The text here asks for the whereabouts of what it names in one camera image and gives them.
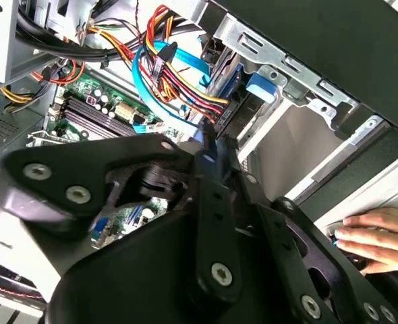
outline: black wire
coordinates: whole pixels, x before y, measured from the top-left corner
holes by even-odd
[[[58,64],[54,64],[54,66],[56,66],[56,68],[52,71],[51,73],[51,78],[54,78],[59,71],[61,70],[61,66],[63,63],[64,59],[59,60]],[[49,90],[51,89],[52,84],[47,82],[45,85],[41,86],[36,93],[34,93],[32,95],[32,99],[27,101],[26,103],[12,103],[10,104],[8,107],[15,107],[15,109],[11,109],[8,112],[9,113],[18,113],[21,110],[24,110],[25,108],[27,108],[28,106],[32,105],[33,103],[37,102],[37,100],[39,100],[40,98],[42,98],[43,96],[45,96]]]
[[[200,30],[200,28],[197,27],[195,24],[177,26],[177,27],[172,28],[171,35],[176,36],[179,34],[185,34],[187,32],[196,32],[198,30]],[[155,38],[156,39],[161,38],[162,34],[163,34],[163,31],[156,33]],[[126,46],[128,46],[129,49],[132,50],[132,52],[135,52],[139,48],[138,40],[136,39],[134,41],[131,41],[128,44],[126,44]]]
[[[136,23],[136,29],[138,30],[138,44],[140,44],[141,34],[139,29],[139,0],[136,0],[136,8],[134,10],[134,21]]]
[[[167,27],[169,25],[169,20],[165,21],[165,25],[163,27],[163,32],[161,33],[161,41],[164,42],[165,41],[165,37],[166,37],[166,32],[167,32]]]
[[[156,37],[163,33],[163,24],[165,20],[169,19],[172,13],[167,13],[156,27]],[[190,24],[185,26],[178,26],[184,22],[185,19],[176,17],[174,19],[174,28],[172,34],[181,34],[184,32],[191,32],[200,30],[197,26]],[[18,12],[18,25],[16,30],[16,38],[28,46],[35,49],[45,51],[55,56],[65,57],[67,59],[75,59],[78,61],[88,62],[106,62],[121,59],[116,49],[93,49],[90,47],[80,47],[75,43],[65,43],[57,37],[53,36],[50,32],[41,28],[30,20],[22,11]],[[125,45],[131,50],[139,47],[140,41],[132,39]]]

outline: black mount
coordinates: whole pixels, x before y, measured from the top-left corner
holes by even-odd
[[[233,141],[189,154],[143,135],[11,153],[0,208],[58,240],[153,196],[166,215],[82,259],[61,279],[46,323],[390,323],[393,307],[290,200],[272,204],[241,172]],[[24,168],[46,165],[30,179]],[[66,197],[72,186],[90,200]],[[18,208],[26,205],[27,209]],[[378,321],[366,311],[377,310]]]

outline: cable connector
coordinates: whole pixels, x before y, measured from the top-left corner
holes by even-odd
[[[49,81],[57,75],[59,70],[61,69],[62,63],[61,62],[56,62],[51,66],[47,66],[43,69],[42,71],[42,80],[40,80],[38,83],[41,86],[45,86],[46,84],[49,83]]]
[[[156,57],[156,63],[154,64],[154,69],[152,69],[151,78],[157,84],[160,81],[161,75],[163,73],[163,68],[167,62],[172,63],[175,54],[177,53],[178,44],[173,42],[170,45],[164,46]]]
[[[105,50],[105,59],[100,64],[100,70],[104,70],[108,66],[109,66],[109,58],[108,58],[108,55],[107,55],[107,50]]]

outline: chip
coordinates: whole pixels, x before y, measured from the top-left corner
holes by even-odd
[[[92,96],[86,97],[86,103],[88,103],[89,105],[94,106],[96,104],[96,102],[97,102],[97,99],[95,99],[94,97],[92,97]]]

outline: fingernail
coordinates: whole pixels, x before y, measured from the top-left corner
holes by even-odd
[[[336,238],[342,238],[345,235],[345,232],[343,229],[336,229],[334,232],[334,236]]]
[[[344,225],[349,225],[350,223],[351,223],[351,217],[346,217],[345,219],[343,219]]]

